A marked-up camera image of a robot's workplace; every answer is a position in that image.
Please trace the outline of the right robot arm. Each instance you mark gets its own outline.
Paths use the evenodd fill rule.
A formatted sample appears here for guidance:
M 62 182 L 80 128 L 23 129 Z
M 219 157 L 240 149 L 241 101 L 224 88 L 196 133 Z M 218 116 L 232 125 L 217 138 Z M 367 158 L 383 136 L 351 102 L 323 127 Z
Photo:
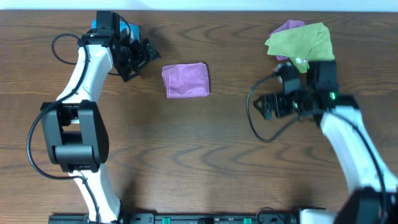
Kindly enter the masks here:
M 260 96 L 253 106 L 264 119 L 313 117 L 333 146 L 350 194 L 339 212 L 300 209 L 297 223 L 397 223 L 397 177 L 369 137 L 354 96 L 338 92 L 335 61 L 310 62 L 305 83 L 285 62 L 257 84 L 272 78 L 281 82 L 282 91 Z

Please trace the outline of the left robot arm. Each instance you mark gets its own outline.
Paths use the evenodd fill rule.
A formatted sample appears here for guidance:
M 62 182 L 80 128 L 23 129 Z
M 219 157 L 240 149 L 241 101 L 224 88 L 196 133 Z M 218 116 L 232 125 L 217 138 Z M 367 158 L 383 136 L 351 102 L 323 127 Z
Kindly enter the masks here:
M 103 84 L 115 68 L 124 82 L 138 76 L 159 53 L 148 39 L 98 29 L 77 38 L 78 60 L 71 79 L 54 102 L 44 103 L 42 124 L 49 159 L 73 179 L 87 204 L 84 223 L 121 223 L 123 212 L 105 162 L 109 136 L 98 108 Z

